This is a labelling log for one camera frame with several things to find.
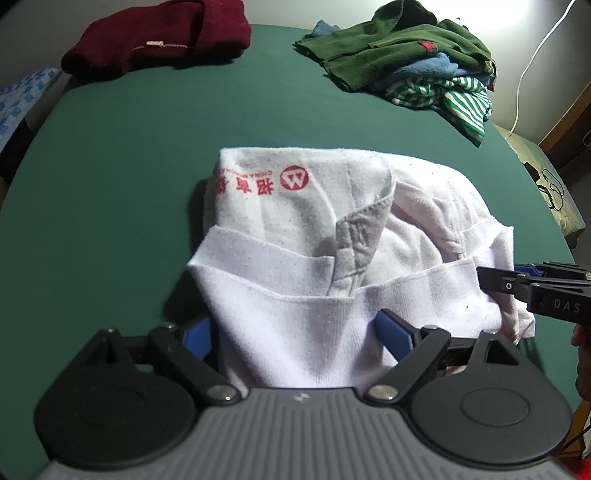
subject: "green sweater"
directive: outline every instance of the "green sweater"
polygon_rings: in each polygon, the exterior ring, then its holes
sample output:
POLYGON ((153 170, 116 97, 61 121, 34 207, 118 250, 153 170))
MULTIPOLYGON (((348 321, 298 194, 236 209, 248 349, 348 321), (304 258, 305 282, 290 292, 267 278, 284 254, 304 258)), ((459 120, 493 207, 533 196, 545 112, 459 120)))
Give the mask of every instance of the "green sweater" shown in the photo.
POLYGON ((417 0, 394 0, 358 25, 295 46, 311 54, 345 90, 355 92, 425 55, 418 40, 437 45, 462 67, 489 71, 491 52, 465 27, 437 18, 417 0))

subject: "blue patterned fabric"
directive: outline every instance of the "blue patterned fabric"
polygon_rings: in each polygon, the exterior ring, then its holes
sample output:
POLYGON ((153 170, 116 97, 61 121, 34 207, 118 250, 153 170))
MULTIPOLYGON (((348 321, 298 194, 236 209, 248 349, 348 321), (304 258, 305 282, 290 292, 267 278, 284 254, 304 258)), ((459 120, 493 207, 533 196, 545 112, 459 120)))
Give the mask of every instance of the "blue patterned fabric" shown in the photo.
POLYGON ((0 151, 39 97, 61 75, 61 70, 37 70, 11 86, 0 89, 0 151))

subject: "folded white shirt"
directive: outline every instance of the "folded white shirt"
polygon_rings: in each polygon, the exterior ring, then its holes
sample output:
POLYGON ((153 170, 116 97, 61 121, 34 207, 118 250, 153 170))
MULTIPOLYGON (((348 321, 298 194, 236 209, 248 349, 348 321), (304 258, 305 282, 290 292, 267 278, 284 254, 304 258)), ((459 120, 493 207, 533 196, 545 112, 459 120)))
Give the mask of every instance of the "folded white shirt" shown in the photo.
POLYGON ((232 148, 206 193, 189 268, 220 329, 229 380, 365 388, 396 360, 371 320, 389 308, 457 337, 534 334, 478 265, 513 269, 513 231, 461 173, 361 150, 232 148))

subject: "green tablecloth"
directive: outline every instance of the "green tablecloth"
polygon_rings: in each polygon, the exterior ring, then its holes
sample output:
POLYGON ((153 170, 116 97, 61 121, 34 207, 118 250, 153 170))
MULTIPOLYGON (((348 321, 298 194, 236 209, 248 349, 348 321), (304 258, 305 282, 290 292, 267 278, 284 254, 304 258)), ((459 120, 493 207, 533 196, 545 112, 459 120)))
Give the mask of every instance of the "green tablecloth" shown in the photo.
MULTIPOLYGON (((515 259, 572 261, 534 183, 491 123, 475 148, 433 111, 340 91, 291 44, 254 26, 236 62, 156 68, 65 94, 0 212, 0 470, 46 461, 33 430, 43 391, 101 327, 142 334, 199 308, 183 269, 201 236, 203 179, 222 147, 350 147, 463 172, 515 226, 515 259)), ((530 347, 568 398, 572 326, 541 318, 530 347)))

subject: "screw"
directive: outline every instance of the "screw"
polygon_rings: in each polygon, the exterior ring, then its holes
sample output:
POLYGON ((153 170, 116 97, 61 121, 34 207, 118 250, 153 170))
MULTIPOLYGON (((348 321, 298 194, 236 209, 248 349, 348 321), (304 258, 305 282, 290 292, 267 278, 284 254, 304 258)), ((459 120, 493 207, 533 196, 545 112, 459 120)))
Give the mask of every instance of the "screw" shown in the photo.
POLYGON ((398 389, 392 385, 374 385, 368 391, 373 400, 390 402, 398 396, 398 389))
POLYGON ((236 398, 238 390, 231 385, 214 385, 207 391, 209 397, 218 401, 230 401, 236 398))

